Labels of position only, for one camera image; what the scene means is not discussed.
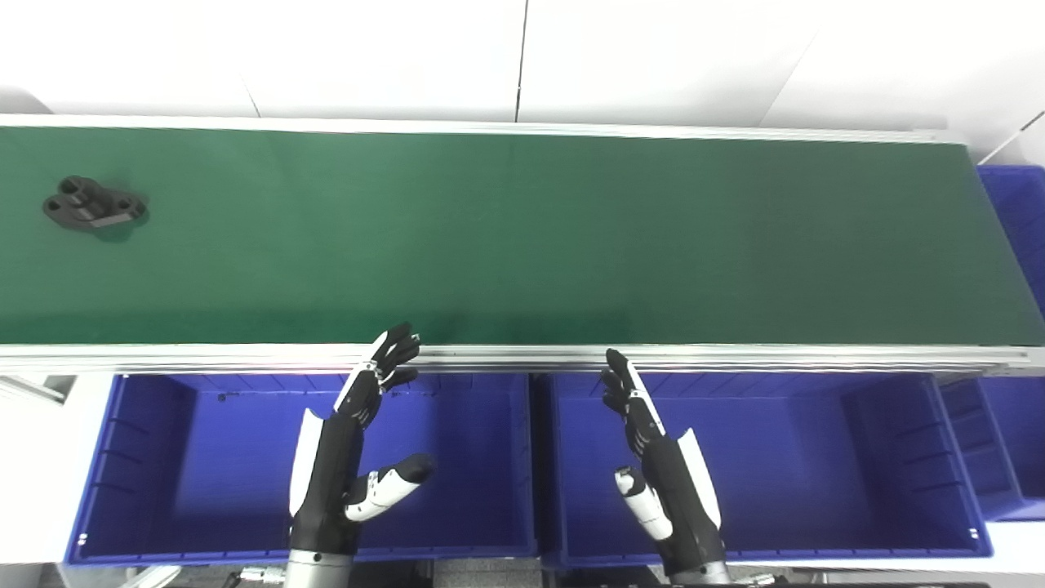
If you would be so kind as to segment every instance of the white table surface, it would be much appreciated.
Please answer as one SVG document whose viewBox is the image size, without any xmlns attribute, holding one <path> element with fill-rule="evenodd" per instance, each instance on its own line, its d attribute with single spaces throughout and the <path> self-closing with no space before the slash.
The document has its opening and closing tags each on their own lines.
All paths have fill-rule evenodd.
<svg viewBox="0 0 1045 588">
<path fill-rule="evenodd" d="M 112 380 L 112 374 L 79 377 L 62 407 L 0 404 L 0 564 L 65 559 Z M 786 565 L 1045 573 L 1045 521 L 988 523 L 988 533 L 993 558 L 802 560 Z"/>
</svg>

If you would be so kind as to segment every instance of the cable connector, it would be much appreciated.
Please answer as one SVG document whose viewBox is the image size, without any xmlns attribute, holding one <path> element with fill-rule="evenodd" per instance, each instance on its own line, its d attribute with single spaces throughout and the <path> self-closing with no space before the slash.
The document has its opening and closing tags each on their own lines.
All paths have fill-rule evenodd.
<svg viewBox="0 0 1045 588">
<path fill-rule="evenodd" d="M 282 584 L 285 572 L 281 567 L 250 566 L 245 567 L 239 572 L 239 579 L 243 582 L 260 582 L 262 584 Z"/>
</svg>

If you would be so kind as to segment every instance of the white wall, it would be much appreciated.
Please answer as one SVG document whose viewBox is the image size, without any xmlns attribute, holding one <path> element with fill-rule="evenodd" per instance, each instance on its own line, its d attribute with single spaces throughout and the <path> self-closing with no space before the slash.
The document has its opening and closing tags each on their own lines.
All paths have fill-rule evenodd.
<svg viewBox="0 0 1045 588">
<path fill-rule="evenodd" d="M 1042 2 L 525 6 L 15 0 L 0 110 L 512 120 L 520 57 L 531 121 L 949 127 L 982 155 L 1045 109 Z M 1000 161 L 1045 163 L 1041 133 Z"/>
<path fill-rule="evenodd" d="M 0 564 L 63 560 L 112 382 L 80 376 L 64 406 L 0 401 Z"/>
</svg>

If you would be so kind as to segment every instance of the blue crate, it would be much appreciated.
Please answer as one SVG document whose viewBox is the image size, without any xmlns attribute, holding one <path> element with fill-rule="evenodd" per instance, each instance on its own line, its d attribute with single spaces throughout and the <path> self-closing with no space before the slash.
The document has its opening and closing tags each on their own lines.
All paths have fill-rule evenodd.
<svg viewBox="0 0 1045 588">
<path fill-rule="evenodd" d="M 1045 378 L 981 378 L 944 403 L 988 520 L 1045 520 Z"/>
<path fill-rule="evenodd" d="M 285 560 L 301 415 L 342 376 L 117 379 L 67 561 L 80 565 Z M 528 379 L 422 375 L 387 395 L 361 473 L 424 451 L 436 474 L 366 523 L 363 561 L 532 557 Z"/>
<path fill-rule="evenodd" d="M 928 375 L 703 374 L 645 378 L 668 433 L 692 427 L 735 560 L 985 557 L 982 515 Z M 595 375 L 538 382 L 549 411 L 545 563 L 657 563 L 618 495 L 635 464 Z"/>
<path fill-rule="evenodd" d="M 1045 315 L 1045 168 L 980 165 L 977 171 Z"/>
</svg>

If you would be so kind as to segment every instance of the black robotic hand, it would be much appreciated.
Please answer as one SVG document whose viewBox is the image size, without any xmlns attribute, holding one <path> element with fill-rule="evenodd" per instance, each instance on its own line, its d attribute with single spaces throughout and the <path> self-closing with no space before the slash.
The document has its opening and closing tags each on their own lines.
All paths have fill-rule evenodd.
<svg viewBox="0 0 1045 588">
<path fill-rule="evenodd" d="M 718 499 L 693 429 L 669 438 L 631 362 L 617 350 L 606 351 L 606 362 L 603 402 L 624 419 L 628 447 L 642 464 L 617 470 L 618 490 L 656 542 L 673 583 L 728 584 Z"/>
<path fill-rule="evenodd" d="M 390 329 L 364 354 L 326 419 L 305 411 L 291 475 L 285 588 L 346 586 L 362 523 L 405 498 L 434 471 L 428 455 L 414 454 L 357 477 L 364 431 L 381 396 L 417 377 L 401 366 L 419 349 L 410 324 Z"/>
</svg>

